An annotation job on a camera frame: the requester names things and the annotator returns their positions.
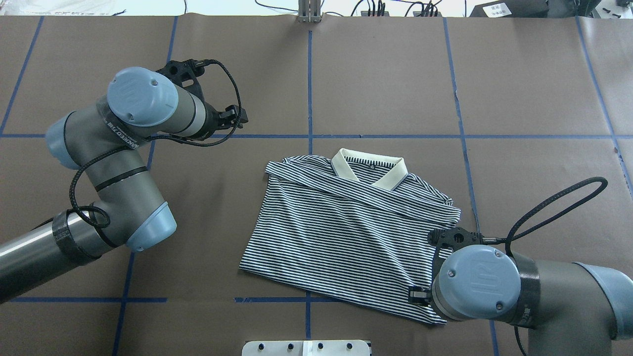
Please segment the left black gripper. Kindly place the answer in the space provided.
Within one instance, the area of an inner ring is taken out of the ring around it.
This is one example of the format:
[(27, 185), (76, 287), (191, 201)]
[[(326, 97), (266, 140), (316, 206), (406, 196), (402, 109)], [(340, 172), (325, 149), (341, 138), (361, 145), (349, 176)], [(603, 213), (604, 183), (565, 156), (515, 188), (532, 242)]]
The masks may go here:
[[(228, 77), (234, 88), (237, 104), (232, 104), (224, 111), (216, 110), (204, 99), (203, 88), (198, 77), (204, 74), (210, 65), (219, 66)], [(156, 70), (169, 79), (176, 87), (187, 91), (192, 97), (194, 114), (188, 126), (178, 133), (157, 134), (156, 139), (165, 140), (207, 140), (216, 131), (229, 130), (222, 138), (228, 140), (237, 129), (249, 122), (247, 111), (242, 106), (239, 87), (226, 66), (217, 59), (187, 59), (185, 61), (168, 61), (165, 67)]]

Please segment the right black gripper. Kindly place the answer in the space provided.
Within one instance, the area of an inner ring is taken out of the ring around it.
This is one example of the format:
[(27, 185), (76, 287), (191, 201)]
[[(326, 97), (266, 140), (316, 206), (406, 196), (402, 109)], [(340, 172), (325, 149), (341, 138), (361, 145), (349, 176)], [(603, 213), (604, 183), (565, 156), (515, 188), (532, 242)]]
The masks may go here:
[(462, 227), (434, 228), (427, 234), (427, 242), (435, 248), (432, 259), (431, 280), (429, 286), (410, 286), (408, 288), (408, 302), (416, 306), (430, 306), (432, 302), (432, 286), (440, 273), (446, 257), (441, 257), (441, 249), (456, 252), (471, 245), (483, 245), (485, 237), (479, 232), (470, 232)]

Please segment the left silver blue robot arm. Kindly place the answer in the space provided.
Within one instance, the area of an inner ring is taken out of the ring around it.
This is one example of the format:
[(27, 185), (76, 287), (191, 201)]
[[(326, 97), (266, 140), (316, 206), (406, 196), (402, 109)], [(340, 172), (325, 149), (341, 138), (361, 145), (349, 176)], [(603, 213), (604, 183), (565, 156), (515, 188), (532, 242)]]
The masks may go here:
[(246, 122), (235, 79), (217, 59), (120, 70), (103, 97), (45, 134), (52, 156), (75, 172), (70, 208), (2, 244), (1, 302), (119, 246), (144, 252), (172, 236), (176, 219), (138, 149), (162, 139), (219, 145), (208, 142), (215, 131), (233, 135)]

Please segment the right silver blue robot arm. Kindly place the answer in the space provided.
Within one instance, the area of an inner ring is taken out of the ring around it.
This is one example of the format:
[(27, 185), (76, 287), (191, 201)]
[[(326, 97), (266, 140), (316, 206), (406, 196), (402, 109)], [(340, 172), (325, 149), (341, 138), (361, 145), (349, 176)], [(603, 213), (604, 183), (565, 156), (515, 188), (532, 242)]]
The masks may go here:
[(528, 330), (530, 356), (610, 356), (632, 338), (632, 280), (581, 262), (539, 261), (496, 248), (500, 239), (437, 228), (429, 286), (408, 301), (452, 321), (497, 320)]

